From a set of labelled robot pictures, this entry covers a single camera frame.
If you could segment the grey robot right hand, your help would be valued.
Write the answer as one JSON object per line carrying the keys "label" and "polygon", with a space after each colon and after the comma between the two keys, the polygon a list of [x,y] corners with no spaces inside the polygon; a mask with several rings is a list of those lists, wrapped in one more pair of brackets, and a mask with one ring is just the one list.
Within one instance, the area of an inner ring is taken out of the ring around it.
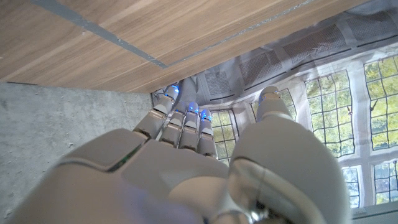
{"label": "grey robot right hand", "polygon": [[178,86],[133,129],[63,156],[10,223],[350,223],[342,170],[294,121],[278,89],[261,91],[257,121],[227,164],[215,116],[178,102]]}

